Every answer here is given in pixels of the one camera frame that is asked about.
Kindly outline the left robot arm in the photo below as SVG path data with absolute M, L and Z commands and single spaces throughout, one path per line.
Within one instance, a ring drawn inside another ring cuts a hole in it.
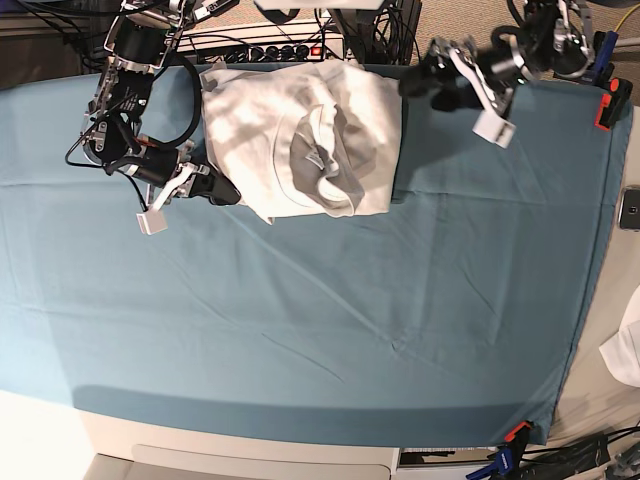
M 491 32 L 480 47 L 473 37 L 456 42 L 432 39 L 420 62 L 399 80 L 403 98 L 432 94 L 431 106 L 451 112 L 477 109 L 473 132 L 505 148 L 516 126 L 509 120 L 516 89 L 551 71 L 575 80 L 594 63 L 591 9 L 584 1 L 507 3 L 515 23 Z

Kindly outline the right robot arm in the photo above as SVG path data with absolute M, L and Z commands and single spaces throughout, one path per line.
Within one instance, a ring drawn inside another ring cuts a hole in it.
M 174 198 L 201 197 L 213 206 L 241 199 L 217 167 L 193 153 L 191 137 L 203 107 L 201 82 L 178 46 L 184 31 L 199 21 L 199 10 L 197 1 L 122 2 L 104 41 L 106 67 L 72 146 L 83 151 L 83 167 L 120 174 L 133 187 L 146 184 L 136 193 L 141 208 L 136 217 L 146 235 L 166 230 L 162 209 Z M 181 135 L 162 141 L 142 134 L 142 116 L 155 82 L 172 63 L 189 75 L 193 112 Z

